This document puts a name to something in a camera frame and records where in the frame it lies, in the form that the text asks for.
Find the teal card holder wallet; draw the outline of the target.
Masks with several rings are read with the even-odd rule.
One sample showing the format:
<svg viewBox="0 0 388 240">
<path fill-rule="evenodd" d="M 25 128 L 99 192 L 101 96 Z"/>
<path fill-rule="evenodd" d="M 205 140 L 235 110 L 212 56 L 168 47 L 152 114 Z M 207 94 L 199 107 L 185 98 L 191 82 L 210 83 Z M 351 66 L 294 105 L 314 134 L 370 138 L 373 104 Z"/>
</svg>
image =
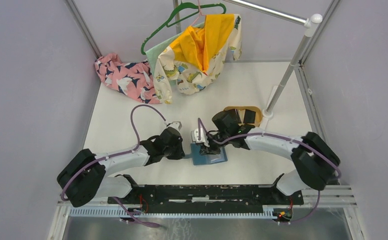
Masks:
<svg viewBox="0 0 388 240">
<path fill-rule="evenodd" d="M 191 153 L 186 154 L 183 159 L 191 159 L 194 166 L 203 166 L 203 165 L 213 165 L 213 164 L 219 164 L 224 163 L 228 161 L 226 151 L 222 147 L 220 148 L 219 154 L 200 154 L 200 146 L 196 144 L 191 144 Z"/>
</svg>

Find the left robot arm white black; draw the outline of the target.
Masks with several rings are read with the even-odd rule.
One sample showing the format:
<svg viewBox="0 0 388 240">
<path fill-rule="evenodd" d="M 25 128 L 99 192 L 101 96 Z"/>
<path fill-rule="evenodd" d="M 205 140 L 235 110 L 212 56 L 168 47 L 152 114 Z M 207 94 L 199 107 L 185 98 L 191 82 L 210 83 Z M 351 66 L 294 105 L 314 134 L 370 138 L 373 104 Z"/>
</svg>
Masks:
<svg viewBox="0 0 388 240">
<path fill-rule="evenodd" d="M 132 204 L 138 200 L 139 190 L 127 178 L 115 174 L 155 164 L 163 158 L 180 160 L 185 156 L 182 141 L 179 129 L 169 125 L 160 135 L 122 152 L 94 154 L 88 148 L 83 149 L 56 178 L 62 188 L 62 200 L 70 201 L 75 208 L 107 197 L 118 197 Z"/>
</svg>

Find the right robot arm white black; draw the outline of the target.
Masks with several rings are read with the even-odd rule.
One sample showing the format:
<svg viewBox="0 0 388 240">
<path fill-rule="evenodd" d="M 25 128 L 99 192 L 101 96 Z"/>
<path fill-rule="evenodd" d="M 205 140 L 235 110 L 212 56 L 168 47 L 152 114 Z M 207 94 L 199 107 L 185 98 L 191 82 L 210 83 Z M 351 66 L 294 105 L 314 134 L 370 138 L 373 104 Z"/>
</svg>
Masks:
<svg viewBox="0 0 388 240">
<path fill-rule="evenodd" d="M 315 132 L 304 136 L 287 136 L 268 132 L 255 126 L 255 112 L 248 110 L 241 119 L 237 110 L 223 110 L 212 117 L 216 130 L 206 130 L 201 119 L 191 132 L 192 141 L 199 146 L 201 155 L 217 155 L 221 148 L 235 148 L 268 152 L 290 160 L 294 170 L 282 174 L 270 191 L 273 202 L 285 203 L 300 190 L 317 191 L 341 177 L 339 157 Z"/>
</svg>

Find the black cards in tray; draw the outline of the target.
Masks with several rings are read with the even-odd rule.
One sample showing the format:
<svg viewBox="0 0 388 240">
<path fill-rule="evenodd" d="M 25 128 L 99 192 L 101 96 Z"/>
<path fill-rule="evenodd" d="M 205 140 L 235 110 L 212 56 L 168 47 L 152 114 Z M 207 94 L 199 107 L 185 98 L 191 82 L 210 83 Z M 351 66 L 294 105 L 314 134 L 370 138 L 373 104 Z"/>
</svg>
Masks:
<svg viewBox="0 0 388 240">
<path fill-rule="evenodd" d="M 256 112 L 249 109 L 234 109 L 236 122 L 239 124 L 254 124 L 256 121 Z"/>
</svg>

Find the oval wooden tray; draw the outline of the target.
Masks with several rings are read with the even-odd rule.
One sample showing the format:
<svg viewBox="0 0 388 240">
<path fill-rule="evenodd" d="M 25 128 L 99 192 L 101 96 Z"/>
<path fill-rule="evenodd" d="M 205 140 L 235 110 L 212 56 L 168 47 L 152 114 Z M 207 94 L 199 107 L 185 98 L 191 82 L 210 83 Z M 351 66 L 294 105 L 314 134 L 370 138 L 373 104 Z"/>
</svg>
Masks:
<svg viewBox="0 0 388 240">
<path fill-rule="evenodd" d="M 262 111 L 256 106 L 227 106 L 223 111 L 229 112 L 239 126 L 249 124 L 259 127 L 263 120 Z"/>
</svg>

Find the pink patterned cloth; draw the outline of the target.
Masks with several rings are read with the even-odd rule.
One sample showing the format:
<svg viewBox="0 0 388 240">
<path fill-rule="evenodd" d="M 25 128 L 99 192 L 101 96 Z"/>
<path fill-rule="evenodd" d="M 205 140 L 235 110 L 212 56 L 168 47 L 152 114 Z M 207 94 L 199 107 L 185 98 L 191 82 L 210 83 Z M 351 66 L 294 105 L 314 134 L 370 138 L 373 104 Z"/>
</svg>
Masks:
<svg viewBox="0 0 388 240">
<path fill-rule="evenodd" d="M 107 88 L 140 103 L 160 104 L 147 60 L 123 63 L 117 54 L 109 53 L 98 58 L 94 62 L 94 68 Z"/>
</svg>

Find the dinosaur print yellow jacket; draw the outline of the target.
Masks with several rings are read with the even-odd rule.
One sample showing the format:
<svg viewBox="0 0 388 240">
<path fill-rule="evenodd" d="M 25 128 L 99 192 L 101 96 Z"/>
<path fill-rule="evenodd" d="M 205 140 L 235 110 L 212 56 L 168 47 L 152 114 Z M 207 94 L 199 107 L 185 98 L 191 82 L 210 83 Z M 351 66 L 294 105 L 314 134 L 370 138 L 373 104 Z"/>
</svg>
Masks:
<svg viewBox="0 0 388 240">
<path fill-rule="evenodd" d="M 242 53 L 240 14 L 209 14 L 202 26 L 188 26 L 157 56 L 154 88 L 163 104 L 173 91 L 192 95 L 213 83 L 224 69 L 227 54 L 237 61 Z"/>
</svg>

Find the green clothes hanger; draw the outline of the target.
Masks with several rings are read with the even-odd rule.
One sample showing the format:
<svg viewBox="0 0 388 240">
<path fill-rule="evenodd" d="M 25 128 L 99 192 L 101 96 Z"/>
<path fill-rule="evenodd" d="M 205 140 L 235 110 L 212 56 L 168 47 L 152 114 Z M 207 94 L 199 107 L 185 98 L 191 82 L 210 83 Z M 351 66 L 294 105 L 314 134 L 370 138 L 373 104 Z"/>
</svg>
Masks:
<svg viewBox="0 0 388 240">
<path fill-rule="evenodd" d="M 145 46 L 146 44 L 148 43 L 148 41 L 150 39 L 152 39 L 157 33 L 159 33 L 163 28 L 170 28 L 174 25 L 177 25 L 179 23 L 181 23 L 183 20 L 186 20 L 190 17 L 193 17 L 194 15 L 196 14 L 199 14 L 200 13 L 200 9 L 208 9 L 208 8 L 221 8 L 223 10 L 222 14 L 225 14 L 226 13 L 226 6 L 223 4 L 223 3 L 211 3 L 211 4 L 199 4 L 199 3 L 192 3 L 192 2 L 182 2 L 180 3 L 177 7 L 175 7 L 173 9 L 173 11 L 171 12 L 169 18 L 164 22 L 162 23 L 155 31 L 153 31 L 141 44 L 141 48 L 140 48 L 140 52 L 142 55 L 146 55 L 146 52 L 145 52 Z M 192 10 L 196 10 L 196 12 L 186 16 L 186 17 L 183 17 L 183 18 L 179 18 L 177 20 L 175 20 L 174 22 L 171 22 L 172 20 L 175 19 L 176 16 L 179 15 L 179 13 L 182 11 L 182 10 L 185 10 L 185 9 L 192 9 Z"/>
</svg>

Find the silver clothes rack pole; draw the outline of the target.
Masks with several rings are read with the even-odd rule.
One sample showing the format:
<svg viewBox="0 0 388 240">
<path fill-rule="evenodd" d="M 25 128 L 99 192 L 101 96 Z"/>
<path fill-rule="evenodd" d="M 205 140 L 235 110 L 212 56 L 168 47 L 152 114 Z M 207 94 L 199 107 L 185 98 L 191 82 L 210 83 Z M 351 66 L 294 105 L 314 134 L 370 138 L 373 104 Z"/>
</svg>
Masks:
<svg viewBox="0 0 388 240">
<path fill-rule="evenodd" d="M 319 13 L 315 13 L 309 18 L 304 18 L 287 12 L 279 11 L 265 6 L 260 6 L 258 4 L 248 2 L 245 0 L 228 0 L 228 2 L 266 15 L 270 15 L 272 17 L 286 20 L 291 23 L 301 25 L 305 28 L 304 35 L 302 37 L 302 40 L 299 46 L 297 47 L 296 52 L 294 53 L 294 56 L 292 57 L 279 85 L 274 88 L 274 93 L 273 95 L 271 95 L 271 98 L 269 99 L 267 107 L 263 110 L 263 116 L 267 119 L 271 119 L 273 117 L 273 109 L 278 99 L 280 98 L 295 67 L 300 64 L 300 59 L 302 58 L 302 54 L 306 51 L 306 48 L 310 45 L 312 37 L 315 35 L 317 28 L 323 22 L 323 16 Z"/>
</svg>

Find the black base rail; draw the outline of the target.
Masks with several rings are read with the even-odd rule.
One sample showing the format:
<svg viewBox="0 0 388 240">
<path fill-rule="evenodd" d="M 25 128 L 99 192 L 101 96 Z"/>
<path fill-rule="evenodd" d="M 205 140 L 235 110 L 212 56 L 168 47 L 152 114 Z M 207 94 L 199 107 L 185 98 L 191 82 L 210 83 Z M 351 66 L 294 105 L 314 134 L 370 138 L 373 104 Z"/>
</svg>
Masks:
<svg viewBox="0 0 388 240">
<path fill-rule="evenodd" d="M 148 214 L 252 214 L 263 206 L 302 205 L 302 192 L 291 196 L 273 184 L 244 185 L 140 185 L 126 174 L 132 190 L 118 201 L 136 205 Z"/>
</svg>

